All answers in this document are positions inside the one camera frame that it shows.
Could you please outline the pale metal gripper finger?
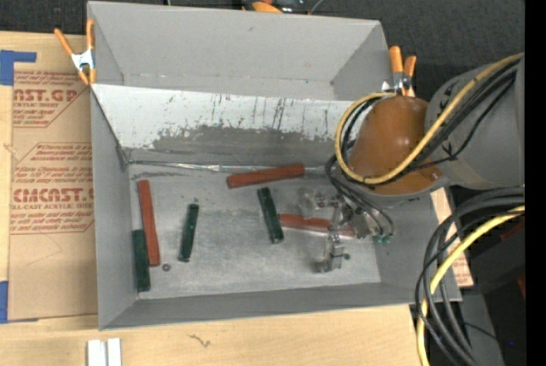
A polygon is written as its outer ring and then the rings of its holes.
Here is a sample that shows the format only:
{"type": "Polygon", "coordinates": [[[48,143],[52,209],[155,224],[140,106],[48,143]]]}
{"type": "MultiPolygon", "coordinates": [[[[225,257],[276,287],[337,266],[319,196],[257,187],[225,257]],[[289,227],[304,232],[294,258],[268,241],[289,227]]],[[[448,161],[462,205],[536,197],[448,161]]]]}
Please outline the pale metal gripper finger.
{"type": "Polygon", "coordinates": [[[344,260],[345,244],[336,233],[330,233],[326,239],[324,256],[317,263],[317,270],[321,273],[340,269],[344,260]]]}
{"type": "Polygon", "coordinates": [[[300,188],[298,201],[300,211],[315,212],[319,209],[338,206],[341,197],[338,194],[322,192],[319,189],[300,188]]]}

